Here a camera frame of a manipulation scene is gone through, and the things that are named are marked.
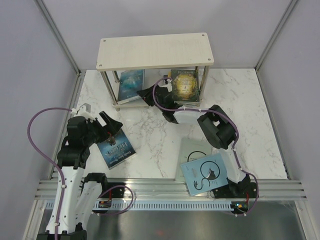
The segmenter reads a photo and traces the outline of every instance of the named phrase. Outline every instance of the gold book cover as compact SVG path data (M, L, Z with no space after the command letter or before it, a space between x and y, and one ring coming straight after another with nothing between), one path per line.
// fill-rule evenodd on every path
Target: gold book cover
M175 102L199 102L199 73L195 70L172 69L172 98Z

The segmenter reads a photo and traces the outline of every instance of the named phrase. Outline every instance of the white marble table surface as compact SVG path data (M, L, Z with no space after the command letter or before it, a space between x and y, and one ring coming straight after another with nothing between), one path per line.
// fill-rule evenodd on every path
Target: white marble table surface
M152 85L166 69L145 71ZM118 83L108 72L115 94ZM176 174L182 137L206 141L198 125L167 122L156 107L122 108L117 112L96 70L87 70L77 106L88 103L94 116L105 111L123 123L123 131L137 152L133 158L108 169L96 145L90 148L84 175L106 173L108 178L169 178ZM219 105L237 125L240 138L236 146L243 167L258 179L286 179L284 164L268 116L254 69L211 69L200 108Z

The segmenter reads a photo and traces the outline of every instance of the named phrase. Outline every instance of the white wooden shelf top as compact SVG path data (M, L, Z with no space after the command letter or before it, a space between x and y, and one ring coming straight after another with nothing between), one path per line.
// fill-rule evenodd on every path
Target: white wooden shelf top
M211 66L214 57L205 32L102 38L99 72Z

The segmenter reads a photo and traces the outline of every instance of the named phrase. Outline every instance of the book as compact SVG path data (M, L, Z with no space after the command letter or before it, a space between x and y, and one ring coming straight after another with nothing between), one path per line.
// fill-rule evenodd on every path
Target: book
M211 155L212 146L207 141L182 138L178 156L178 164L175 172L175 180L186 182L181 170L181 164Z
M192 196L228 184L227 170L220 153L184 163L181 169Z
M196 105L199 99L198 70L172 69L172 99L177 104Z
M128 103L141 98L137 91L144 89L145 70L124 71L120 75L118 104Z
M107 141L97 144L109 169L136 155L136 151L122 129L114 136L114 139L115 143L112 145Z

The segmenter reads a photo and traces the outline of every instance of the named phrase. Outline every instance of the gray wall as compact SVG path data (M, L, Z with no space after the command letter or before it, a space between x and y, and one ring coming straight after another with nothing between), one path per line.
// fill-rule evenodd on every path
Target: gray wall
M208 33L214 67L255 67L290 0L44 0L81 69L101 38Z
M259 71L285 161L320 226L320 1L302 0Z
M0 239L21 240L48 164L27 126L48 107L67 107L76 74L32 0L0 1ZM49 156L65 114L39 117L31 136Z

